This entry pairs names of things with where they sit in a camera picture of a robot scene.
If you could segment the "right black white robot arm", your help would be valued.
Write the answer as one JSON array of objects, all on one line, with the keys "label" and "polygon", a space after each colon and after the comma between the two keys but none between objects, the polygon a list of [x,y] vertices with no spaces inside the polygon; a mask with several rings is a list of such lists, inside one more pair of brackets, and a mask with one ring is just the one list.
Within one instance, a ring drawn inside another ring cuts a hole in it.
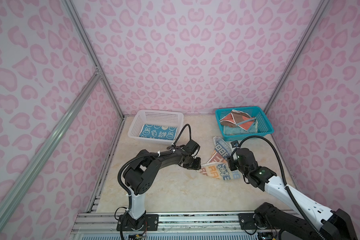
[{"label": "right black white robot arm", "polygon": [[302,240],[356,240],[357,234],[348,213],[332,210],[286,183],[267,167],[258,165],[252,151],[237,148],[228,158],[230,170],[238,170],[247,184],[283,202],[296,215],[279,210],[270,203],[255,209],[257,226],[274,227]]}]

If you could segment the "red brown towel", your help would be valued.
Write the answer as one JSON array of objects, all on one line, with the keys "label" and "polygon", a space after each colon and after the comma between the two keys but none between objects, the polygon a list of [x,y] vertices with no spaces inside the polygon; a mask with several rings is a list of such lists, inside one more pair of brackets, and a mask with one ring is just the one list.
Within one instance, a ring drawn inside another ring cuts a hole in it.
[{"label": "red brown towel", "polygon": [[255,117],[251,117],[249,114],[237,110],[231,110],[230,113],[219,120],[221,126],[223,127],[240,127],[246,131],[255,121],[257,121]]}]

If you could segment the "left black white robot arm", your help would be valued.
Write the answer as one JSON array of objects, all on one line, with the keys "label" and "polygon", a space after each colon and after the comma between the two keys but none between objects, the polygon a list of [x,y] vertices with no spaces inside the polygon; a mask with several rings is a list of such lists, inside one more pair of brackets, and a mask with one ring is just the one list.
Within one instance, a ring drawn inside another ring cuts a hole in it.
[{"label": "left black white robot arm", "polygon": [[152,187],[159,170],[177,165],[186,170],[200,170],[201,158],[197,157],[200,145],[189,140],[186,145],[167,147],[164,152],[141,150],[125,163],[118,173],[118,183],[127,192],[128,207],[119,218],[120,230],[139,231],[147,227],[145,193]]}]

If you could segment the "striped rabbit letter towel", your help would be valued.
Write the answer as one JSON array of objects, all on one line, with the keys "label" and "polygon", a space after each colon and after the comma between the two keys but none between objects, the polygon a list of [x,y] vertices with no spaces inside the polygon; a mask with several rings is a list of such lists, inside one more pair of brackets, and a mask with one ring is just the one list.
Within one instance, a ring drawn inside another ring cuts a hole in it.
[{"label": "striped rabbit letter towel", "polygon": [[218,180],[230,181],[240,179],[242,174],[238,170],[231,171],[228,166],[228,157],[233,150],[231,146],[220,137],[214,137],[214,152],[207,163],[201,164],[198,172],[204,176]]}]

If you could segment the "blue bunny pattern towel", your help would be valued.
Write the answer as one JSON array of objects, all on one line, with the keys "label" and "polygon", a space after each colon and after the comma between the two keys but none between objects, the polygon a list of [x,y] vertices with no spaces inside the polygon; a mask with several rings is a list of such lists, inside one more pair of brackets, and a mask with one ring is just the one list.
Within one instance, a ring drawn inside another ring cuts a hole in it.
[{"label": "blue bunny pattern towel", "polygon": [[139,134],[140,138],[174,140],[177,135],[177,127],[148,125],[145,124]]}]

